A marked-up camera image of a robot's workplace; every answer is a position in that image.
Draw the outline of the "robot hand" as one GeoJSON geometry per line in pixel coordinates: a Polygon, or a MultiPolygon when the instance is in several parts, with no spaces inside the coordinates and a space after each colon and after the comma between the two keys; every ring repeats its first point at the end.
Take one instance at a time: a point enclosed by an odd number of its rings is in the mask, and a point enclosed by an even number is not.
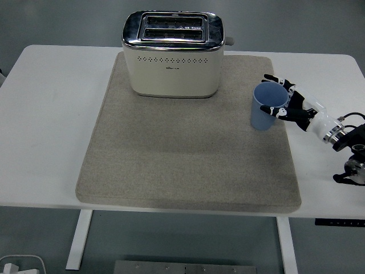
{"type": "Polygon", "coordinates": [[[281,85],[289,98],[282,107],[264,104],[261,111],[280,120],[295,122],[300,129],[314,133],[325,143],[344,130],[340,121],[331,117],[323,104],[300,86],[270,74],[265,74],[262,81],[281,85]]]}

